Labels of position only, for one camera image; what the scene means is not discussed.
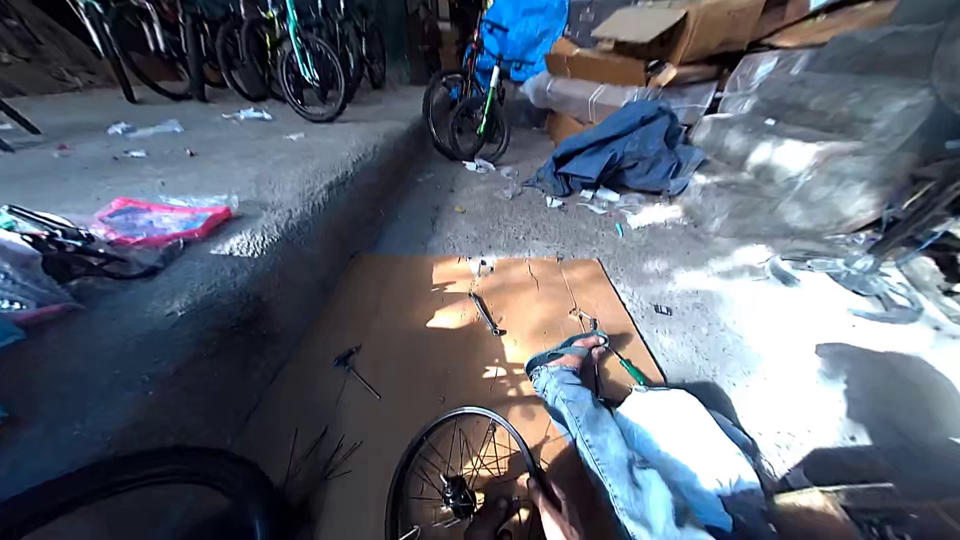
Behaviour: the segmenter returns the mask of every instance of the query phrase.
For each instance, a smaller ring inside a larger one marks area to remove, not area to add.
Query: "blue tarp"
[[[559,197],[600,185],[676,195],[704,159],[683,137],[666,102],[634,101],[564,139],[527,184]]]
[[[497,53],[506,60],[523,60],[510,67],[510,78],[518,83],[546,69],[543,55],[564,32],[567,0],[496,0],[486,19],[510,29],[504,35],[488,24],[481,25],[484,54],[477,62],[477,78],[487,85]]]

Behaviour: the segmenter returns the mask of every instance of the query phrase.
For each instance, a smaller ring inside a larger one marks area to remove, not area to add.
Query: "foot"
[[[596,362],[599,361],[606,352],[607,348],[603,346],[604,338],[600,335],[592,335],[573,342],[574,347],[584,347],[590,349],[590,358]],[[543,365],[545,366],[567,366],[580,371],[586,358],[576,355],[563,355],[556,360],[551,360]]]

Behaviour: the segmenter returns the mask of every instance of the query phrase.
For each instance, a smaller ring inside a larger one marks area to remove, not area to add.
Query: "screwdriver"
[[[612,347],[608,347],[608,348],[611,351],[613,351],[613,353],[616,355],[617,358],[620,359],[620,365],[623,366],[623,369],[627,370],[627,373],[629,373],[630,376],[634,378],[637,384],[639,384],[640,386],[647,385],[647,379],[643,377],[643,374],[640,373],[640,370],[636,369],[636,366],[634,366],[633,362],[631,362],[627,358],[624,358],[623,355],[621,355],[616,351],[616,349]]]

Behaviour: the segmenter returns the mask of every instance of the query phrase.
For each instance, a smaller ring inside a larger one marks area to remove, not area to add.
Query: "wrench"
[[[496,327],[493,319],[490,318],[490,314],[487,313],[487,309],[483,306],[483,301],[480,300],[480,297],[472,292],[468,294],[473,303],[477,306],[477,311],[480,311],[480,315],[483,317],[483,320],[487,323],[487,326],[490,327],[490,333],[499,337],[506,333],[505,331]]]

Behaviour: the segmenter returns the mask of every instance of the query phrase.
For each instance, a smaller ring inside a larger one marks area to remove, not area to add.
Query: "sandal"
[[[587,347],[574,347],[573,342],[578,339],[584,339],[585,337],[593,337],[594,335],[603,337],[603,343],[597,345],[597,347],[606,347],[610,343],[610,338],[607,336],[607,333],[602,330],[578,333],[577,335],[568,337],[563,343],[557,345],[549,351],[544,351],[542,353],[530,356],[530,359],[523,364],[523,370],[527,372],[527,377],[530,377],[530,374],[533,373],[535,369],[539,368],[545,363],[556,360],[563,355],[574,355],[579,356],[580,358],[586,358],[587,355],[590,354],[590,349]]]

